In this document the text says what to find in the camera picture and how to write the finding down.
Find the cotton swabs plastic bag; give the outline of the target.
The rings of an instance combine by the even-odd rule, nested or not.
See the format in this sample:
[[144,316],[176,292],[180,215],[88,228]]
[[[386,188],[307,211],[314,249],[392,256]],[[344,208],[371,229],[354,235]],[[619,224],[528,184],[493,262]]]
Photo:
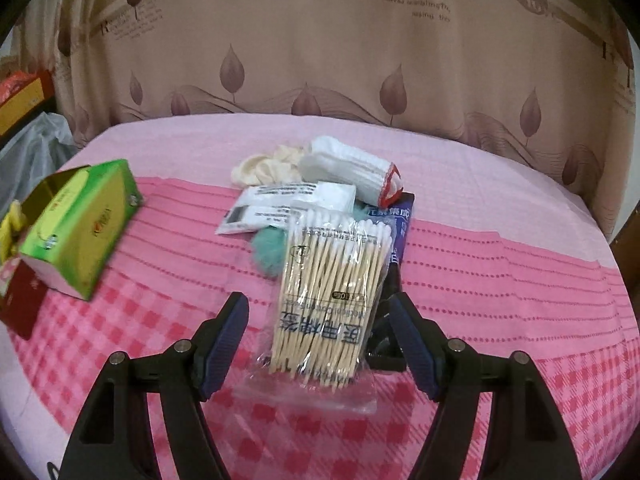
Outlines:
[[371,414],[378,407],[366,347],[390,264],[389,224],[375,244],[341,269],[320,276],[280,276],[243,396],[293,408]]

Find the red packet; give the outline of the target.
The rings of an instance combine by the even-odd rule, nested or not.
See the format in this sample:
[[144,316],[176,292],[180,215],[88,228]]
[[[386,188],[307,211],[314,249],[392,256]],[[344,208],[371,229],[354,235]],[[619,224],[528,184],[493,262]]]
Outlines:
[[15,335],[29,340],[47,290],[20,257],[9,258],[1,267],[1,322]]

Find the pink checkered tablecloth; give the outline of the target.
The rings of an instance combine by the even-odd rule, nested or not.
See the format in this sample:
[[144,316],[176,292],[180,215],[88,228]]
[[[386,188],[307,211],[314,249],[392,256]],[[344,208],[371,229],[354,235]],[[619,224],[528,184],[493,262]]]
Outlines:
[[530,356],[594,478],[639,421],[639,329],[611,249],[582,199],[469,146],[319,117],[186,116],[107,129],[72,159],[124,160],[142,195],[90,300],[52,290],[29,339],[1,335],[1,419],[51,478],[81,405],[115,351],[148,356],[191,336],[232,292],[250,317],[204,405],[235,479],[402,479],[436,406],[409,373],[357,350],[390,270],[378,220],[311,211],[285,227],[285,265],[258,266],[231,170],[327,134],[397,165],[414,203],[400,284],[424,316],[480,353]]

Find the green tissue box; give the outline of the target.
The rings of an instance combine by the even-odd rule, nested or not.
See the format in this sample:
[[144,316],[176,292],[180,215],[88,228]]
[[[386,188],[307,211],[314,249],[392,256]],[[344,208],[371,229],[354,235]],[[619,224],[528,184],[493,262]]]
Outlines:
[[20,256],[48,287],[90,300],[142,194],[125,159],[72,168],[44,182],[56,191],[29,227]]

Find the teal fluffy pom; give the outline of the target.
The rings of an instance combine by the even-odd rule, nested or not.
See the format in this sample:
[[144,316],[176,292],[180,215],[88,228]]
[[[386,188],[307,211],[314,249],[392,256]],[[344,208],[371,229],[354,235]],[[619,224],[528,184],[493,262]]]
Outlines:
[[371,243],[378,229],[362,211],[356,214],[319,207],[282,209],[284,216],[260,228],[252,239],[253,256],[266,275],[323,276],[341,269]]

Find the black blue sachet packet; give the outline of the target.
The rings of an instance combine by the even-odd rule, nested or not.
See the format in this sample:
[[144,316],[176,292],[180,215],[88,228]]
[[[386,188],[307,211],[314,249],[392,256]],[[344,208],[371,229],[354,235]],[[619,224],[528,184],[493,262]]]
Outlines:
[[412,216],[414,195],[402,192],[395,203],[386,209],[368,209],[371,219],[381,220],[392,228],[393,244],[390,251],[390,264],[382,285],[382,292],[376,308],[371,333],[366,347],[366,359],[371,370],[378,372],[403,372],[406,361],[390,326],[388,300],[402,289],[400,265],[406,247],[406,240]]

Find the white printed sachet packet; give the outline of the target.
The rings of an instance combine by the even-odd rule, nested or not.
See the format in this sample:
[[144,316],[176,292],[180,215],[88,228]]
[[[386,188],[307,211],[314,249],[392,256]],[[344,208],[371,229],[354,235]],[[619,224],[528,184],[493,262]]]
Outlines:
[[218,235],[286,229],[292,212],[321,209],[350,214],[356,186],[334,182],[265,184],[244,188],[216,229]]

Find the white glove red cuff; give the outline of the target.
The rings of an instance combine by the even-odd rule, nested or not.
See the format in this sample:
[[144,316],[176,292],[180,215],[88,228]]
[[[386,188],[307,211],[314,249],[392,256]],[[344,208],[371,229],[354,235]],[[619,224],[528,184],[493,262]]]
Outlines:
[[312,140],[297,168],[307,182],[353,185],[357,200],[378,208],[388,208],[404,192],[399,170],[393,162],[333,136],[318,136]]

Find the grey green plastic cover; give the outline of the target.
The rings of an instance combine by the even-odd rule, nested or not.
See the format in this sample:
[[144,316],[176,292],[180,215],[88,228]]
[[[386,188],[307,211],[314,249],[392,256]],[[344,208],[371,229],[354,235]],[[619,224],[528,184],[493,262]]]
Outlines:
[[0,209],[21,202],[37,184],[75,156],[78,147],[67,119],[41,113],[1,150]]

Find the cream scrunchie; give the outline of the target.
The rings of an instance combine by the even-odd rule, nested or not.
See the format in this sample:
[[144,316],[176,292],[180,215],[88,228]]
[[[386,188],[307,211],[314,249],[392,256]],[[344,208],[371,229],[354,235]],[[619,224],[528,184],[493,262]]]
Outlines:
[[279,145],[272,154],[252,155],[231,170],[231,182],[237,188],[300,182],[298,164],[305,154],[300,146]]

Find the red yellow flat box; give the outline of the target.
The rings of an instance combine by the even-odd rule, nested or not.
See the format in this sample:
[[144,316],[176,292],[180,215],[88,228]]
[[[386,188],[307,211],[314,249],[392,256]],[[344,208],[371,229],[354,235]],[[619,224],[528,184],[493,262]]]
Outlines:
[[17,72],[1,84],[1,135],[8,134],[22,119],[54,98],[48,70]]

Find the beige leaf print curtain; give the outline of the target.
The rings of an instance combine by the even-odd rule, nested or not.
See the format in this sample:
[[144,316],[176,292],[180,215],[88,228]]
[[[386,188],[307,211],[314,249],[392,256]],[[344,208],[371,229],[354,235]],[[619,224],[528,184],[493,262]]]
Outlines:
[[634,60],[608,0],[30,0],[23,70],[86,143],[187,114],[319,115],[444,136],[579,195],[611,234]]

